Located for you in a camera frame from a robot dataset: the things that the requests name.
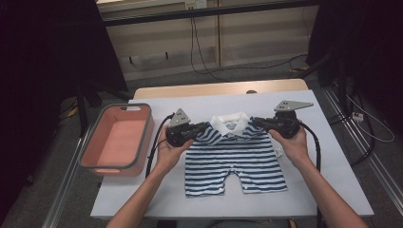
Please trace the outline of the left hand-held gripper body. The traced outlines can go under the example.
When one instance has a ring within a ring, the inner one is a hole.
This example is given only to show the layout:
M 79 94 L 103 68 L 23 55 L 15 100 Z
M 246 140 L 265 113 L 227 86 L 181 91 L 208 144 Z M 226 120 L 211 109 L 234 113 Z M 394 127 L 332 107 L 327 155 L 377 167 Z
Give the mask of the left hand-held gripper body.
M 168 143 L 174 147 L 181 147 L 187 141 L 194 140 L 197 135 L 198 128 L 190 123 L 190 118 L 179 108 L 165 130 Z

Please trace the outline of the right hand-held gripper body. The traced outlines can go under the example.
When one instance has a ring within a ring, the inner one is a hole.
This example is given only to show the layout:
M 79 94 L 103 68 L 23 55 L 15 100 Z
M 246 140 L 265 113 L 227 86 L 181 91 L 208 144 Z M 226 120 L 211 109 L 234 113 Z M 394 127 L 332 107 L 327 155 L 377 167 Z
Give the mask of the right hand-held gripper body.
M 299 131 L 296 111 L 313 106 L 313 103 L 297 101 L 281 101 L 275 108 L 275 119 L 278 121 L 277 132 L 285 139 L 293 138 Z

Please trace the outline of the blue white striped baby romper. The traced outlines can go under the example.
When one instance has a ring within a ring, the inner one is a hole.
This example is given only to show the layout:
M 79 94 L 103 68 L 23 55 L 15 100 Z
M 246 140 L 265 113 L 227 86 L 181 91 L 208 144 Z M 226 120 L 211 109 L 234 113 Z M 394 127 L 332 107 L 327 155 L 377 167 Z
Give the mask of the blue white striped baby romper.
M 232 174 L 245 194 L 287 189 L 268 133 L 242 112 L 212 117 L 185 152 L 185 195 L 222 195 L 225 180 Z

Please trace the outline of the pink basket with grey rim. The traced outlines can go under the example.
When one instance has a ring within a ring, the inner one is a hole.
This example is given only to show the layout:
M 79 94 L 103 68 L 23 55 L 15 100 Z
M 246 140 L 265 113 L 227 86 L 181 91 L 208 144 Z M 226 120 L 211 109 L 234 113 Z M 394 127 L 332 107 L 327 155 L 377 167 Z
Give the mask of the pink basket with grey rim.
M 148 104 L 110 104 L 87 133 L 79 164 L 98 176 L 138 176 L 153 129 Z

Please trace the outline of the person's left hand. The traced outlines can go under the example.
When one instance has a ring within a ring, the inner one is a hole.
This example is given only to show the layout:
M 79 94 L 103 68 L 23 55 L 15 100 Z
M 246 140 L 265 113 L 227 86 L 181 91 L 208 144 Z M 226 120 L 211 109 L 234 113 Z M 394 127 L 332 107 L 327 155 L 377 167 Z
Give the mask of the person's left hand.
M 181 147 L 172 146 L 166 139 L 166 128 L 167 126 L 164 125 L 158 139 L 158 156 L 152 170 L 152 173 L 159 173 L 160 175 L 166 175 L 178 163 L 182 153 L 194 142 L 193 140 L 189 140 Z

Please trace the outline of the person's right hand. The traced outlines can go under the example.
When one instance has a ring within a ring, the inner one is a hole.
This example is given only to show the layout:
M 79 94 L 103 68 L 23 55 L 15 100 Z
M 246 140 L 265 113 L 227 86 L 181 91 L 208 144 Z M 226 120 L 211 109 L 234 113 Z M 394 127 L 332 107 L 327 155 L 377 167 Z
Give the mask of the person's right hand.
M 283 138 L 276 130 L 272 129 L 269 134 L 282 146 L 286 157 L 292 162 L 297 169 L 310 164 L 306 132 L 301 127 L 292 139 Z

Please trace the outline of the black metal stand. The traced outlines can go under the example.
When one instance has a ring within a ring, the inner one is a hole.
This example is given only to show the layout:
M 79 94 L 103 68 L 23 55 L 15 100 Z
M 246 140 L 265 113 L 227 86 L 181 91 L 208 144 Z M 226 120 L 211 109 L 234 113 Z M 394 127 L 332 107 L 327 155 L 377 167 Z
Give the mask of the black metal stand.
M 337 83 L 338 105 L 341 108 L 341 113 L 347 115 L 347 76 L 345 63 L 340 54 L 336 51 L 328 51 L 317 62 L 309 66 L 302 73 L 299 73 L 297 79 L 305 79 L 314 72 L 317 74 L 320 86 L 331 86 L 333 83 Z

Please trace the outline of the beige wooden cabinet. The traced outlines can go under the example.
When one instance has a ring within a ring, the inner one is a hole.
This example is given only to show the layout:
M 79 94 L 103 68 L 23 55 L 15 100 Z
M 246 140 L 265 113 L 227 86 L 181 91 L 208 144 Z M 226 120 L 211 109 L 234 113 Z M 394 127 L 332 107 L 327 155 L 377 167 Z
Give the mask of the beige wooden cabinet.
M 185 0 L 96 0 L 102 19 L 186 10 Z M 207 8 L 276 0 L 207 0 Z M 308 52 L 318 6 L 108 27 L 128 81 L 267 63 Z

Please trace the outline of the black tripod stand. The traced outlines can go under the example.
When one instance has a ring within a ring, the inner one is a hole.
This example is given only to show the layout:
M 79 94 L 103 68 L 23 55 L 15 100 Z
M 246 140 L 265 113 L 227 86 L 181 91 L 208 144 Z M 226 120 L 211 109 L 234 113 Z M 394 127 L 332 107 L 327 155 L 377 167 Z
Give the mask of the black tripod stand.
M 103 85 L 94 80 L 83 80 L 76 83 L 76 101 L 80 120 L 80 136 L 83 137 L 88 130 L 88 119 L 86 114 L 86 102 L 95 106 L 100 106 L 102 104 L 102 99 L 98 94 L 99 91 L 104 91 L 120 100 L 128 101 L 131 99 L 129 95 L 123 93 L 122 91 L 113 89 L 112 87 Z

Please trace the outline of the black horizontal metal bar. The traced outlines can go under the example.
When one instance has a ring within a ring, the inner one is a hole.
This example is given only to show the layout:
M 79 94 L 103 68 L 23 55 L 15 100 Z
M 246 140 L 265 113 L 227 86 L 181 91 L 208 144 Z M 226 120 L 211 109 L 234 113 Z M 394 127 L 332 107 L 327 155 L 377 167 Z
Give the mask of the black horizontal metal bar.
M 216 16 L 234 13 L 245 13 L 263 10 L 283 10 L 301 7 L 319 6 L 321 0 L 276 0 L 274 2 L 236 5 L 228 7 L 214 7 L 207 9 L 184 9 L 173 12 L 162 12 L 147 15 L 130 15 L 104 19 L 106 27 L 141 24 L 159 21 L 179 20 L 205 16 Z

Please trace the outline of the black curtain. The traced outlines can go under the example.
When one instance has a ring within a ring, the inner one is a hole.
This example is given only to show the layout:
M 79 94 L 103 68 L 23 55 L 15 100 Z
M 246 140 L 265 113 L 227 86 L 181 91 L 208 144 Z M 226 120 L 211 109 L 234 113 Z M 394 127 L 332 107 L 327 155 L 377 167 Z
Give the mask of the black curtain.
M 0 0 L 0 222 L 48 147 L 61 102 L 127 89 L 98 0 Z
M 333 53 L 318 69 L 327 86 L 346 75 L 403 134 L 403 0 L 320 0 L 306 63 Z

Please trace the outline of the aluminium floor rail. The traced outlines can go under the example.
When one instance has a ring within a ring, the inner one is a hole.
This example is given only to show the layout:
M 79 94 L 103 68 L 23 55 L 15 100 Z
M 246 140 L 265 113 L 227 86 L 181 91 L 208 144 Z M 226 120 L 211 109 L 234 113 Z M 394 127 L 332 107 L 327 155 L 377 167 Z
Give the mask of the aluminium floor rail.
M 48 210 L 42 228 L 57 228 L 63 210 L 67 203 L 67 199 L 72 188 L 73 181 L 79 168 L 79 156 L 84 144 L 84 138 L 81 137 L 77 142 L 71 161 L 67 167 L 67 171 L 63 177 L 63 181 L 57 191 L 57 194 Z
M 393 151 L 384 149 L 384 146 L 395 148 L 394 143 L 397 142 L 395 134 L 387 125 L 368 112 L 362 106 L 362 102 L 356 102 L 352 97 L 346 95 L 348 114 L 345 115 L 341 113 L 338 97 L 334 90 L 325 88 L 323 93 L 336 114 L 331 118 L 330 123 L 343 124 L 348 136 L 360 151 L 357 158 L 350 159 L 350 165 L 352 168 L 356 168 L 367 163 L 395 208 L 403 215 L 403 181 L 399 182 L 398 179 L 394 178 L 391 173 L 392 168 L 378 156 L 378 154 L 386 154 L 389 159 L 393 157 Z M 364 120 L 361 123 L 354 121 L 352 119 L 353 112 L 362 113 Z

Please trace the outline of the white wall socket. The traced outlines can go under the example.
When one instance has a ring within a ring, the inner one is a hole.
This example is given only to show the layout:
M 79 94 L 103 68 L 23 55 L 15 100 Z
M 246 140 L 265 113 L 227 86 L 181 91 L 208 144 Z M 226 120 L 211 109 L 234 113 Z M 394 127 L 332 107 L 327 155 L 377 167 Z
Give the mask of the white wall socket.
M 187 10 L 200 10 L 207 8 L 207 0 L 185 0 L 184 4 Z

